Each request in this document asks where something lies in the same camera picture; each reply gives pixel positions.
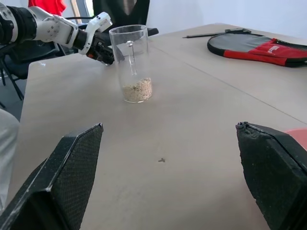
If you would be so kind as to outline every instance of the tabletop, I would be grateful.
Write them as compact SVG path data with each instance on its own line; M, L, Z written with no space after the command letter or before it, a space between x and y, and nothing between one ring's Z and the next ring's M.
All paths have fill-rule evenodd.
M9 200L63 135L102 122L82 229L268 230L235 125L306 127L306 69L226 59L206 38L182 39L224 27L150 38L153 96L143 103L123 101L114 65L79 54L31 64Z

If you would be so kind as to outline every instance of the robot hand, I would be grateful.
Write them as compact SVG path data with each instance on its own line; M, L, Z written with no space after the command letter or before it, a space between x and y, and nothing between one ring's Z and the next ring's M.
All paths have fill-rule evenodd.
M25 40L56 42L68 48L76 48L82 55L87 55L106 64L114 61L112 49L105 46L99 36L112 25L110 16L103 12L93 18L85 31L75 23L49 14L43 9L32 6L19 8L0 3L0 44L21 43Z

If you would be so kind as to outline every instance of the glass cup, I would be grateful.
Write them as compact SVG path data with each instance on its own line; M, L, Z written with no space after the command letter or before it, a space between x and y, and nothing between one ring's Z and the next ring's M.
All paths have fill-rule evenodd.
M145 25L126 25L109 31L124 100L139 103L152 96L148 36Z

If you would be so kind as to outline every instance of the grain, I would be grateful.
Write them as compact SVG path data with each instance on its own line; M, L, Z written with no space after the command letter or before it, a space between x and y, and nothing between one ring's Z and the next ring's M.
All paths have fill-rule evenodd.
M152 96L152 81L150 78L140 80L134 85L123 86L125 101L142 102Z

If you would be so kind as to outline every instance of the white pants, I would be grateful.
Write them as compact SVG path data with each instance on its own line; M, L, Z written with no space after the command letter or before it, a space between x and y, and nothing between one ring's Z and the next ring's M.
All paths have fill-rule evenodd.
M0 109L0 210L4 209L12 175L18 120Z

